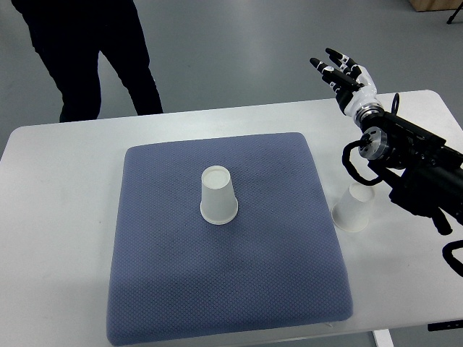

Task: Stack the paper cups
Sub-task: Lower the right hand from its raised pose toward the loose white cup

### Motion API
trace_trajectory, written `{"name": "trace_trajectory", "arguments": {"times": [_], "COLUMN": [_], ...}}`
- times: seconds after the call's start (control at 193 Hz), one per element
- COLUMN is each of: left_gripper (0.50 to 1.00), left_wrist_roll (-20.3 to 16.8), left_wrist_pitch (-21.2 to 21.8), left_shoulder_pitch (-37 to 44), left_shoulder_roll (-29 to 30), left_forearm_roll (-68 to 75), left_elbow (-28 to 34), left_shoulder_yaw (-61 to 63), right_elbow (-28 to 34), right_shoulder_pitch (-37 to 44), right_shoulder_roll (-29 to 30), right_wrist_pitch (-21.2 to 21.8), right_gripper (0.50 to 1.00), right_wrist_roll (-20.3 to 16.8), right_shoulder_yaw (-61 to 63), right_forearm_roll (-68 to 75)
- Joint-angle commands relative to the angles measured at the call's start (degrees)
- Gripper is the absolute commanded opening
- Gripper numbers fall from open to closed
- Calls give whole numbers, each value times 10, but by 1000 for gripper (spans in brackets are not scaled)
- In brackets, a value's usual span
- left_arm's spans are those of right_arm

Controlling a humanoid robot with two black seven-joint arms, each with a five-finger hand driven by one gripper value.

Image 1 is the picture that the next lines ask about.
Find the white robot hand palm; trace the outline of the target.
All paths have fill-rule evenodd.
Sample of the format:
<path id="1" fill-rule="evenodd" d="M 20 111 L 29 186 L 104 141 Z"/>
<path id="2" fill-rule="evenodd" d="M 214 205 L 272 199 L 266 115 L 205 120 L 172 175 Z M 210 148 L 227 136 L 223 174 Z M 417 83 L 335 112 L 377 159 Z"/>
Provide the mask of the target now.
<path id="1" fill-rule="evenodd" d="M 367 104 L 382 107 L 376 98 L 377 88 L 373 78 L 364 66 L 353 64 L 349 67 L 346 64 L 342 64 L 340 70 L 346 76 L 351 77 L 362 85 L 358 91 L 350 91 L 347 87 L 336 87 L 336 101 L 345 116 L 355 116 L 358 110 Z"/>

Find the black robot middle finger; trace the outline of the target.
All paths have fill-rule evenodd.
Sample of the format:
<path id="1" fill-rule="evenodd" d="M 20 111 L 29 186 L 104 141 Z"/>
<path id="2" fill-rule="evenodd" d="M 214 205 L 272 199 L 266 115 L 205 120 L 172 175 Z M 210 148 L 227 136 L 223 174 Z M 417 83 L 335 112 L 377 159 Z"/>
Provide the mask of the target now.
<path id="1" fill-rule="evenodd" d="M 325 52 L 328 54 L 329 59 L 335 63 L 346 76 L 358 76 L 358 64 L 354 59 L 332 48 L 326 48 Z"/>

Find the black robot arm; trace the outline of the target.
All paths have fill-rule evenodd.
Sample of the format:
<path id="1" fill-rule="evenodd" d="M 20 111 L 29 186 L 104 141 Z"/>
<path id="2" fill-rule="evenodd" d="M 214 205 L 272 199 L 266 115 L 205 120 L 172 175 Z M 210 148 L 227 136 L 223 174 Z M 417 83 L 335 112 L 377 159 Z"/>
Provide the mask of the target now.
<path id="1" fill-rule="evenodd" d="M 331 48 L 326 53 L 332 65 L 317 58 L 310 63 L 334 91 L 341 112 L 362 132 L 343 150 L 341 162 L 349 175 L 366 186 L 387 183 L 394 204 L 431 219 L 440 234 L 451 234 L 446 217 L 462 222 L 462 154 L 398 116 L 398 95 L 387 111 L 366 68 Z"/>

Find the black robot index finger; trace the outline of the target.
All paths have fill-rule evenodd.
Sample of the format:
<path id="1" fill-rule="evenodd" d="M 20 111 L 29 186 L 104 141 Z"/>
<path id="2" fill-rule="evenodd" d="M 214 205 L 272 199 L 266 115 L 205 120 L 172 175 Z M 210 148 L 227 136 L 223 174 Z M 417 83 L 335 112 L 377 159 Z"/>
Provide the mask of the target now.
<path id="1" fill-rule="evenodd" d="M 321 79 L 335 90 L 337 88 L 337 82 L 335 80 L 334 68 L 317 58 L 310 58 L 310 63 L 321 74 Z"/>

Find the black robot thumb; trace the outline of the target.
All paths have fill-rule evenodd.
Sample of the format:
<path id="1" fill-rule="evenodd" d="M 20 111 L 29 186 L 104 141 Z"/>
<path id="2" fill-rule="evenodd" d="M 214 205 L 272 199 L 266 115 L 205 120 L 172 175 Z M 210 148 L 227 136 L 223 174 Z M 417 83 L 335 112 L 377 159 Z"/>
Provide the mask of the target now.
<path id="1" fill-rule="evenodd" d="M 346 76 L 344 73 L 334 69 L 333 67 L 323 68 L 321 74 L 323 81 L 330 85 L 338 85 L 340 88 L 344 88 L 346 90 L 359 90 L 364 87 L 362 83 Z"/>

